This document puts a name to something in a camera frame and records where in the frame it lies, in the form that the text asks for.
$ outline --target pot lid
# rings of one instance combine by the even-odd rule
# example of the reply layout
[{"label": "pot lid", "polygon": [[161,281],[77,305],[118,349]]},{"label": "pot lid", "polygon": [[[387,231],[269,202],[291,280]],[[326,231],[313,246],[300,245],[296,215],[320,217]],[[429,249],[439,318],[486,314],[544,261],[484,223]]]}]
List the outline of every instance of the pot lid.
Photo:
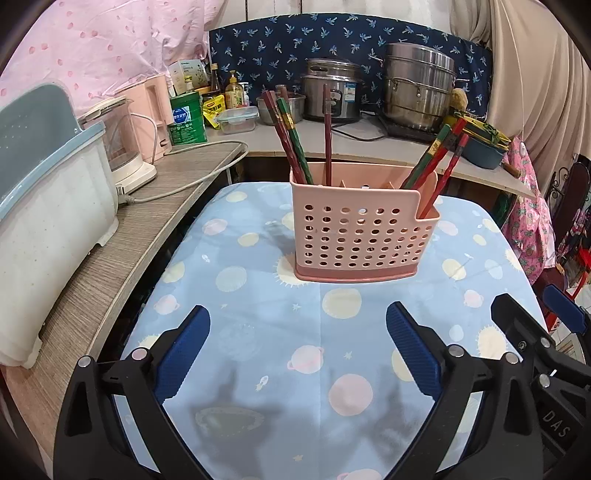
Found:
[{"label": "pot lid", "polygon": [[455,68],[455,62],[451,57],[441,53],[439,50],[435,50],[435,48],[416,43],[389,43],[386,46],[386,55],[395,59],[429,63],[452,73]]},{"label": "pot lid", "polygon": [[339,57],[335,59],[308,59],[307,65],[308,72],[303,77],[352,79],[354,81],[361,81],[362,78],[359,65]]}]

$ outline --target cardboard box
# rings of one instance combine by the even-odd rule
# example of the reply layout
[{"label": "cardboard box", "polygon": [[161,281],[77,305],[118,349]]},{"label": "cardboard box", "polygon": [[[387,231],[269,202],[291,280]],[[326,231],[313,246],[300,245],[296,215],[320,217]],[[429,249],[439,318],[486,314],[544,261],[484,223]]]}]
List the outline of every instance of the cardboard box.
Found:
[{"label": "cardboard box", "polygon": [[205,73],[205,65],[201,60],[179,60],[168,66],[170,78],[173,81],[177,95],[187,93],[185,87],[185,75],[190,75],[193,81],[193,88],[205,87],[209,79]]}]

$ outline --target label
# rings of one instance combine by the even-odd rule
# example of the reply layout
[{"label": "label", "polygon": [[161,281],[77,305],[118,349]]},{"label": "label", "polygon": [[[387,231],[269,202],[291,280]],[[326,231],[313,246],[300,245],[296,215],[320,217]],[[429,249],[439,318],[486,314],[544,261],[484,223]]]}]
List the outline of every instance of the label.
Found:
[{"label": "label", "polygon": [[355,83],[345,83],[345,102],[355,101]]},{"label": "label", "polygon": [[226,92],[226,107],[227,108],[238,108],[244,104],[244,97],[240,90],[232,90]]},{"label": "label", "polygon": [[191,121],[191,110],[189,110],[188,106],[183,106],[181,108],[175,108],[173,110],[173,119],[175,124],[183,124],[185,122]]},{"label": "label", "polygon": [[427,153],[429,155],[433,156],[433,155],[435,155],[435,153],[437,153],[437,150],[439,150],[439,147],[441,147],[441,141],[435,140],[435,142],[432,143],[431,148],[429,148],[429,151]]}]

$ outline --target yellow snack bag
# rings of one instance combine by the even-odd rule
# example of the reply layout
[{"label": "yellow snack bag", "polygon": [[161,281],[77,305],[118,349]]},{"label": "yellow snack bag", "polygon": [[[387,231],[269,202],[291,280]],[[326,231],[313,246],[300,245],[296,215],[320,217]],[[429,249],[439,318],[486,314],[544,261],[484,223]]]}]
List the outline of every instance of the yellow snack bag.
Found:
[{"label": "yellow snack bag", "polygon": [[216,117],[225,109],[226,102],[224,100],[224,95],[218,95],[203,102],[203,117],[207,124],[218,130],[220,124],[216,122]]}]

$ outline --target blue bowl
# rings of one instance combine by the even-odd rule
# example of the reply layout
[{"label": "blue bowl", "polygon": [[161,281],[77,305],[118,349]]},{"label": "blue bowl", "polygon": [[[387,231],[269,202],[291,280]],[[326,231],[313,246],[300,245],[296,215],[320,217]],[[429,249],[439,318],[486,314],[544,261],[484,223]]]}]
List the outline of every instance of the blue bowl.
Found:
[{"label": "blue bowl", "polygon": [[462,157],[478,167],[494,170],[501,164],[505,153],[504,150],[487,145],[477,138],[470,137],[464,148]]}]

